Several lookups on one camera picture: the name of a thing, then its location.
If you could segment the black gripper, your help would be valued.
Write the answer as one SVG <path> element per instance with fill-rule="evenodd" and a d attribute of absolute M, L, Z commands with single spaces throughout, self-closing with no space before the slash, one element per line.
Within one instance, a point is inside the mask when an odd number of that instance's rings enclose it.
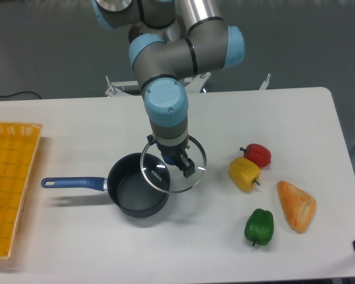
<path fill-rule="evenodd" d="M 167 156 L 173 157 L 174 163 L 183 172 L 185 178 L 189 178 L 195 173 L 195 164 L 188 158 L 186 147 L 189 136 L 181 135 L 175 138 L 162 138 L 153 135 L 159 151 Z"/>

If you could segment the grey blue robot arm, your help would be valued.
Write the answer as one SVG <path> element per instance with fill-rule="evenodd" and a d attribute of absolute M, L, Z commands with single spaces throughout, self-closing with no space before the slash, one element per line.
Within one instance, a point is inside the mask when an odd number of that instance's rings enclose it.
<path fill-rule="evenodd" d="M 141 24 L 128 56 L 153 139 L 166 163 L 185 177 L 195 172 L 186 154 L 190 76 L 240 64 L 246 47 L 238 27 L 224 24 L 213 1 L 93 1 L 97 16 L 111 28 Z"/>

